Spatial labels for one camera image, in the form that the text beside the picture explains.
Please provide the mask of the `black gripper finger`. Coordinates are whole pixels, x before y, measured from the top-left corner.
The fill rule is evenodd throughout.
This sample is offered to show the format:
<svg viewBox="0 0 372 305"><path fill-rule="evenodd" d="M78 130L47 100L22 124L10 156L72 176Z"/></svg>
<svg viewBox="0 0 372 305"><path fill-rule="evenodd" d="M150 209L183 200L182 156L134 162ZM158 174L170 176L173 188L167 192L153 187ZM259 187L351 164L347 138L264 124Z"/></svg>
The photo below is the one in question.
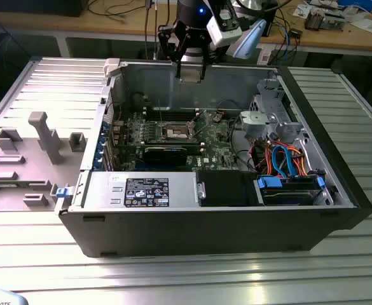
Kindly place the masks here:
<svg viewBox="0 0 372 305"><path fill-rule="evenodd" d="M176 64L176 78L181 76L181 59L186 51L186 26L182 21L174 25L159 25L158 40L166 59Z"/></svg>
<svg viewBox="0 0 372 305"><path fill-rule="evenodd" d="M200 42L201 42L201 50L202 50L202 55L203 55L200 80L203 80L205 78L207 66L211 63L211 60L210 60L211 37L207 31L202 31L200 33Z"/></svg>

